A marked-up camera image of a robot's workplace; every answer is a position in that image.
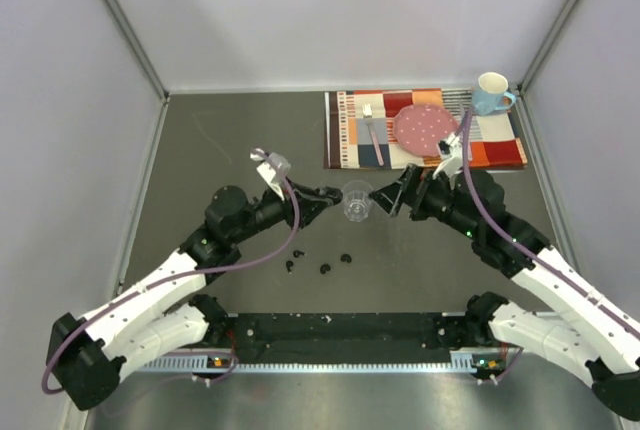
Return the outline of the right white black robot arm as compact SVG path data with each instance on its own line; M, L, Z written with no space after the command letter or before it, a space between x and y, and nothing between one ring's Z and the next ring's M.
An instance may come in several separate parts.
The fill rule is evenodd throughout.
M476 344L513 344L564 369L621 418L639 419L639 323L585 280L550 240L510 213L504 189L482 170L449 179L410 164L370 193L388 215L408 207L413 221L434 218L467 237L489 267L552 309L560 323L487 292L468 303Z

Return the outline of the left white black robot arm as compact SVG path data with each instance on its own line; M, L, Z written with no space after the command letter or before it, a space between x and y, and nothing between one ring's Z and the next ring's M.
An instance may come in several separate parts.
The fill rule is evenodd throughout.
M101 307L54 322L42 391L65 393L77 409L89 410L149 362L184 346L220 344L226 314L201 292L253 265L240 260L240 244L280 223L297 232L342 199L338 188L291 181L254 199L238 186L220 188L203 224L155 270Z

